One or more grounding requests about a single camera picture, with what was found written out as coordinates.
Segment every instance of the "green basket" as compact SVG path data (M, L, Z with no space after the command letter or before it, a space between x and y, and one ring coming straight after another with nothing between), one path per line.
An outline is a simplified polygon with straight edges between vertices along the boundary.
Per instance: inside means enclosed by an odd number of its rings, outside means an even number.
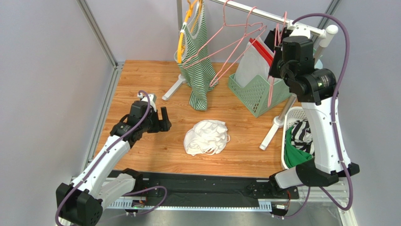
M228 87L255 117L261 116L291 96L289 88L284 81L275 79L272 103L268 107L270 83L264 77L257 75L242 88L235 81L234 76L235 74L230 75Z

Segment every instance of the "plastic basket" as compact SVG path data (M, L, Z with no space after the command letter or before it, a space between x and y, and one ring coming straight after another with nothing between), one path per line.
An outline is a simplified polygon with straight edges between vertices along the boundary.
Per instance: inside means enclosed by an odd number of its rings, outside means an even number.
M230 75L228 87L255 117L259 117L291 96L288 86L284 81L282 79L275 79L272 103L268 107L270 83L264 77L257 75L242 88L235 81L234 75Z
M292 107L288 110L287 114L284 117L284 126L283 126L283 144L281 145L281 167L283 170L288 170L287 165L284 161L284 150L285 150L285 135L287 130L294 125L296 121L302 121L306 119L306 114L302 107Z

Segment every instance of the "crumpled white cloth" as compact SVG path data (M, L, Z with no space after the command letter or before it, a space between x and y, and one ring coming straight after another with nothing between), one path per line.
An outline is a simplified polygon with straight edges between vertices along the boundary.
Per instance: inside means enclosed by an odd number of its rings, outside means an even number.
M187 154L218 154L230 141L225 122L219 120L203 120L196 123L184 138Z

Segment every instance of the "white wall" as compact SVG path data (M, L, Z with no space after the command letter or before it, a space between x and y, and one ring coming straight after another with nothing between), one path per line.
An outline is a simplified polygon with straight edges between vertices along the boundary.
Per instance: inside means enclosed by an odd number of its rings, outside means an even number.
M360 226L399 225L399 2L342 1L335 16L351 36L339 114L347 152L361 167L360 174L353 177L353 209ZM336 75L341 70L344 48L339 32L323 53L325 67Z
M112 68L76 1L0 4L0 224L54 225Z
M177 9L175 0L87 0L95 15L107 43L118 61L131 60L174 60L173 55L178 44ZM206 20L208 35L213 36L223 25L223 5L206 1ZM276 15L283 15L287 10L288 18L296 19L307 13L324 12L330 0L236 0L248 6L257 6ZM183 17L188 9L188 3L183 0ZM227 23L242 24L247 13L227 7ZM305 23L317 26L319 18L305 20ZM251 16L250 22L262 21L269 30L274 23ZM221 34L210 43L209 52L240 39L243 28L225 28ZM243 43L239 50L244 50ZM212 57L213 61L225 61L233 48L227 49ZM236 59L242 51L232 57Z

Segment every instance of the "wire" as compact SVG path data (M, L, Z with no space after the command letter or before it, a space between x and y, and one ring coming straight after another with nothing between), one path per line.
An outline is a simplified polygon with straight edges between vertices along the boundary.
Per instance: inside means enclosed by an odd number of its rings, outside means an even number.
M287 202L287 209L289 210L289 204L291 203L291 193L287 190L287 194L288 194L288 202Z
M308 187L308 194L306 195L304 203L302 204L301 208L299 208L299 210L297 210L293 215L285 216L285 217L279 217L279 216L275 216L275 215L272 214L272 217L275 217L275 218L280 219L280 220L290 219L290 218L296 217L305 208L306 203L308 202L310 193L311 193L311 187Z
M140 198L139 202L140 202L141 204L145 205L146 202L148 201L148 193L146 193L145 202L142 201L142 195L143 195L143 194L144 194L144 192L141 193L141 198Z
M299 18L297 18L296 20L294 20L293 24L295 24L296 22L308 18L308 17L313 17L313 16L322 16L322 17L326 17L334 22L336 22L338 24L338 26L341 28L341 30L343 30L344 33L344 37L345 37L345 56L344 56L344 62L343 62L343 67L341 69L341 73L338 77L338 82L336 87L334 88L334 92L333 92L333 98L331 100L331 121L336 121L336 98L338 95L338 90L340 88L341 82L343 80L344 74L345 74L345 70L347 68L348 65L348 58L350 55L350 36L348 34L347 28L345 27L345 25L338 20L337 18L335 18L332 15L328 15L328 14L324 14L324 13L311 13L311 14L307 14L304 16L301 16ZM340 145L340 136L338 134L338 128L337 128L337 124L333 124L333 131L334 131L334 136L336 139L336 146L337 146L337 153L338 153L338 158L340 159L340 163L341 166L344 169L344 173L345 176L347 178L348 181L348 187L349 187L349 202L347 204L346 207L341 206L341 204L339 204L332 195L330 195L330 193L328 193L328 191L326 189L324 189L323 187L320 187L320 189L334 202L334 204L336 206L338 206L340 209L342 210L349 210L352 206L352 202L353 202L353 185L352 185L352 181L351 181L351 176L350 173L348 172L348 168L344 163L344 158L343 158L343 153L341 150L341 145Z
M70 196L78 189L78 187L80 187L83 184L83 181L86 181L86 179L90 176L90 174L95 170L96 166L98 166L98 164L100 163L100 161L106 156L106 154L118 143L120 142L122 139L124 139L126 136L128 136L128 134L130 134L132 131L136 130L138 128L138 126L145 120L145 118L147 117L149 111L150 111L150 97L149 95L143 91L140 90L138 92L138 94L143 93L145 94L146 98L148 99L148 106L146 108L145 114L144 116L139 120L139 122L132 127L130 130L128 130L124 135L122 135L120 138L118 138L116 141L114 141L107 149L106 151L104 151L100 157L97 159L97 161L93 164L93 166L90 168L90 170L88 171L88 173L86 174L86 176L83 177L83 179L74 187L72 188L72 190L64 197L64 199L61 201L60 205L57 208L56 211L56 216L55 216L55 221L56 221L56 225L57 226L64 226L60 223L58 216L60 215L61 212L61 208L64 206L64 204L67 202L67 200L70 198Z
M282 35L284 33L284 27L287 21L287 12L285 11L284 13L284 22L283 22L283 27L281 29L281 33L279 32L279 23L276 24L276 31L274 33L274 54L276 54L276 46L279 46L281 43ZM274 89L274 77L271 75L268 75L268 78L270 78L270 88L269 88L269 99L267 101L267 107L270 107L272 104L272 97L273 97L273 89Z
M141 193L144 193L144 192L147 192L147 191L150 191L150 190L153 190L153 189L157 189L157 188L161 188L161 189L164 190L163 199L162 199L157 205L155 205L154 207L152 207L150 210L147 210L147 211L145 211L145 212L140 212L140 213L136 213L136 214L135 214L135 215L143 215L143 214L147 214L147 213L152 212L153 210L155 210L156 208L158 208L158 207L166 200L166 198L167 198L167 188L166 188L166 187L164 187L164 186L154 186L154 187L150 187L150 188L147 188L147 189L144 189L144 190L141 190L141 191L132 192L132 193L127 193L127 194L125 194L125 195L123 195L123 196L133 196L133 195L141 194ZM133 216L133 215L134 215L134 214L129 214L129 213L124 213L124 214L116 215L116 216L114 216L114 217L111 217L111 218L109 218L109 219L106 219L106 220L103 220L103 221L99 222L99 224L103 224L103 223L105 223L106 221L109 221L109 220L112 220L112 219L115 219L115 218L119 218L119 217L123 217L123 216Z

